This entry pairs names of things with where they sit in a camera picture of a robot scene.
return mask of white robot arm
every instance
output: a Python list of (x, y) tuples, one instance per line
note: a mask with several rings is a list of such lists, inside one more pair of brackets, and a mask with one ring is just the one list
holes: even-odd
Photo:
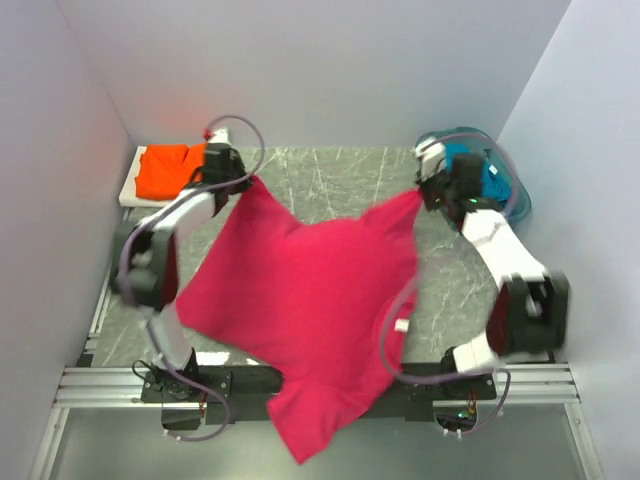
[(475, 247), (496, 283), (498, 295), (484, 332), (449, 349), (443, 359), (459, 373), (497, 366), (521, 353), (556, 350), (565, 340), (569, 283), (549, 272), (522, 245), (491, 199), (481, 197), (485, 160), (453, 158), (443, 168), (445, 147), (428, 139), (418, 146), (417, 183), (428, 210), (441, 210)]
[(111, 288), (120, 293), (118, 281), (120, 257), (132, 232), (147, 225), (128, 252), (127, 274), (135, 303), (151, 310), (147, 325), (155, 334), (159, 353), (154, 364), (166, 368), (168, 362), (175, 370), (183, 371), (195, 353), (186, 339), (175, 308), (178, 293), (178, 250), (193, 231), (218, 214), (229, 195), (248, 189), (251, 181), (228, 188), (205, 191), (202, 187), (246, 176), (238, 152), (231, 147), (229, 132), (222, 128), (207, 140), (202, 168), (194, 172), (199, 181), (187, 185), (180, 195), (161, 210), (136, 223), (122, 223), (114, 235)]

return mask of white enclosure wall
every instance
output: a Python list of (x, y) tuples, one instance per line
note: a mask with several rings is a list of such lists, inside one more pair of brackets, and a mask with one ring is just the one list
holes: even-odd
[(53, 1), (0, 4), (0, 478), (26, 478), (82, 351), (131, 143)]
[(500, 136), (527, 247), (573, 286), (568, 358), (609, 480), (640, 476), (640, 3), (574, 0)]
[(59, 3), (137, 143), (239, 113), (271, 146), (406, 146), (497, 135), (569, 0)]

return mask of pink shirt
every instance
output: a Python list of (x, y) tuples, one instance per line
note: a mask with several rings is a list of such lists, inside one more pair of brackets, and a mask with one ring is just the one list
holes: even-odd
[[(378, 342), (393, 298), (416, 274), (417, 190), (360, 218), (298, 221), (254, 177), (189, 285), (182, 323), (277, 368), (267, 408), (302, 463), (362, 415), (392, 383)], [(399, 318), (409, 318), (415, 297)], [(398, 368), (405, 334), (386, 349)]]

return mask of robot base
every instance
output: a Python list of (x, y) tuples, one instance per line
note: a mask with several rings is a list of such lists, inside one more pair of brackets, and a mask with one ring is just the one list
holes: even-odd
[[(282, 388), (282, 375), (268, 366), (198, 366), (194, 374), (205, 386), (222, 393), (231, 404), (233, 421), (269, 420), (267, 402)], [(412, 375), (443, 373), (440, 363), (411, 363), (403, 371)], [(145, 382), (140, 400), (143, 403), (162, 403), (162, 424), (167, 430), (195, 430), (202, 423), (219, 425), (225, 417), (224, 405), (219, 402), (201, 402), (202, 393), (183, 387), (186, 393), (176, 398), (175, 381), (166, 379), (164, 385)], [(381, 395), (363, 418), (399, 417), (407, 421), (434, 421), (433, 402), (439, 400), (466, 401), (475, 390), (478, 400), (493, 400), (496, 389), (491, 375), (481, 375), (441, 385), (406, 385), (394, 382)], [(180, 408), (190, 403), (191, 408)]]

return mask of orange cloth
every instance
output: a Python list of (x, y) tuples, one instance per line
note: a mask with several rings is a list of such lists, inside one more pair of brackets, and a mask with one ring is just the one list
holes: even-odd
[(194, 145), (149, 145), (140, 156), (136, 197), (173, 200), (204, 162), (206, 143)]

